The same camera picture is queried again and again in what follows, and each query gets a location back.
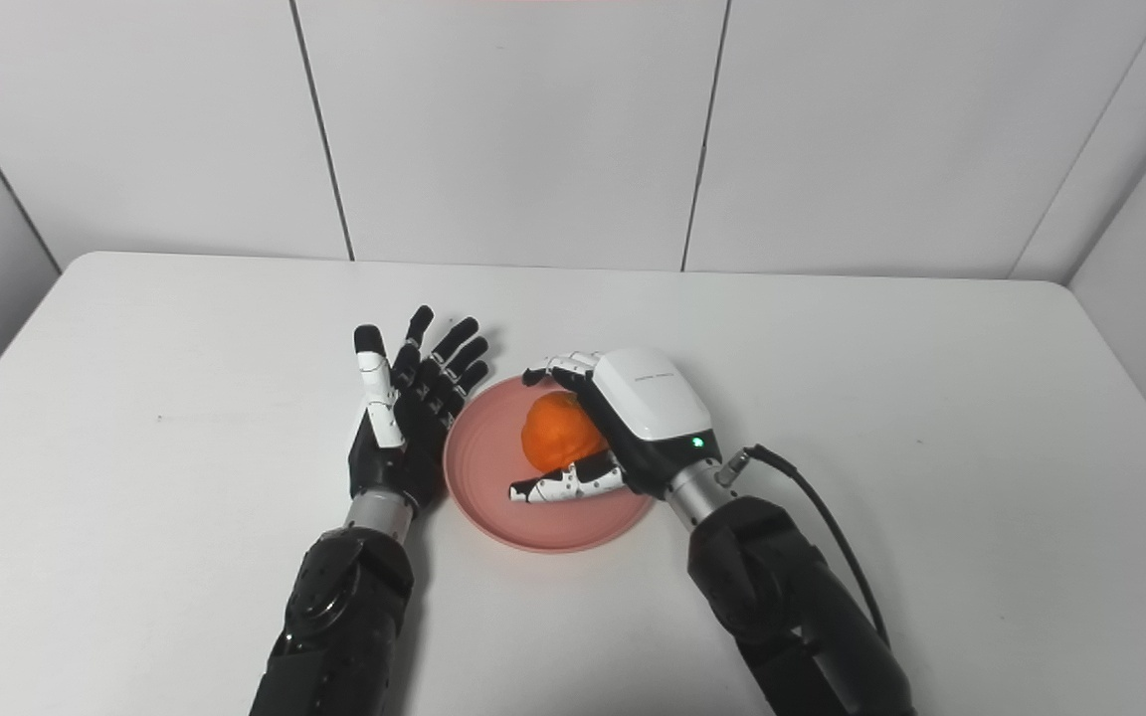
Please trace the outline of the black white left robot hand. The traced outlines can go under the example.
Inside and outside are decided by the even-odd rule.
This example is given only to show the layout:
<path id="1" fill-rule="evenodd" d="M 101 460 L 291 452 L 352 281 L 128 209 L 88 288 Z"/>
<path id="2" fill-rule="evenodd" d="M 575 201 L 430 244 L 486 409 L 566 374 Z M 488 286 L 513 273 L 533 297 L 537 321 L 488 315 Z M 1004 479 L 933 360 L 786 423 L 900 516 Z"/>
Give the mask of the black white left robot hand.
<path id="1" fill-rule="evenodd" d="M 395 355 L 387 354 L 379 326 L 355 326 L 362 408 L 347 454 L 351 498 L 386 491 L 419 512 L 440 494 L 445 444 L 473 390 L 489 373 L 489 341 L 478 318 L 469 316 L 426 348 L 433 317 L 427 305 L 415 310 Z"/>

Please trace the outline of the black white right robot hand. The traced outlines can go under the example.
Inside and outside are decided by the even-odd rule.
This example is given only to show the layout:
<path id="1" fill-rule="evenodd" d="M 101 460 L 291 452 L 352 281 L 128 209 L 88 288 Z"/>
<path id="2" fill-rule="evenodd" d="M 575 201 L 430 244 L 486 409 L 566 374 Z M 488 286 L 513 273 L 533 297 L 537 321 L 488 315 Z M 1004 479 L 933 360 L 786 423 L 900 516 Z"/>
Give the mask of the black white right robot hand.
<path id="1" fill-rule="evenodd" d="M 587 499 L 628 488 L 664 499 L 691 524 L 732 502 L 712 417 L 685 377 L 652 348 L 547 357 L 523 385 L 554 380 L 576 396 L 606 448 L 509 487 L 515 502 Z"/>

